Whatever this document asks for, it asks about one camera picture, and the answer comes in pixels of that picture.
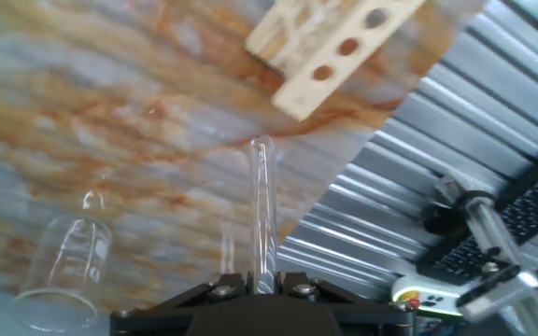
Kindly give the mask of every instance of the glass tube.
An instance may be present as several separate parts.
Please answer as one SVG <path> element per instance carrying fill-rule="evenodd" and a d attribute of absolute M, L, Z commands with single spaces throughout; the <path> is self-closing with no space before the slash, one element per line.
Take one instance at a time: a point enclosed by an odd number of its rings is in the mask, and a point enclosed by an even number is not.
<path fill-rule="evenodd" d="M 276 162 L 271 137 L 250 143 L 252 280 L 254 294 L 273 294 L 276 277 Z"/>

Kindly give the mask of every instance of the glass beaker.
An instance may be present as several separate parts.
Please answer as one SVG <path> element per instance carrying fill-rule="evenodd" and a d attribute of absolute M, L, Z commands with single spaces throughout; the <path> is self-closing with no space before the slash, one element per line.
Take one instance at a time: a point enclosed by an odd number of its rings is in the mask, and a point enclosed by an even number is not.
<path fill-rule="evenodd" d="M 94 324 L 110 246 L 111 232 L 97 219 L 56 217 L 45 229 L 20 295 L 12 302 L 16 319 L 47 332 Z"/>

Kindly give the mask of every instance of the corrugated metal wall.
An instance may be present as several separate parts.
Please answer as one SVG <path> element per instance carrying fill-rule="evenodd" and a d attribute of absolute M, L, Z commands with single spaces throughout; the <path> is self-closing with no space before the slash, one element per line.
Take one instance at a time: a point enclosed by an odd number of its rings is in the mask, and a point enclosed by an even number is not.
<path fill-rule="evenodd" d="M 282 270 L 382 298 L 438 237 L 418 223 L 449 168 L 499 192 L 538 162 L 538 30 L 488 3 L 279 250 Z M 538 237 L 523 250 L 538 265 Z"/>

